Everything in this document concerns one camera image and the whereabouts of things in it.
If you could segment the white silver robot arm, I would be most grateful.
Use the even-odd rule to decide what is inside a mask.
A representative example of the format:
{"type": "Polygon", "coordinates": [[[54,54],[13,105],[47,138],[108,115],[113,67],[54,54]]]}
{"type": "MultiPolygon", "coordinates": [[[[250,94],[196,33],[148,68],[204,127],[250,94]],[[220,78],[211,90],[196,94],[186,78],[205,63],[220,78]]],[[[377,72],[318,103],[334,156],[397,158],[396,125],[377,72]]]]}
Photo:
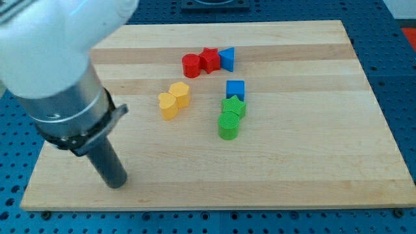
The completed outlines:
{"type": "Polygon", "coordinates": [[[114,106],[90,51],[137,6],[138,0],[1,2],[1,80],[57,148],[113,154],[107,136],[127,108],[114,106]]]}

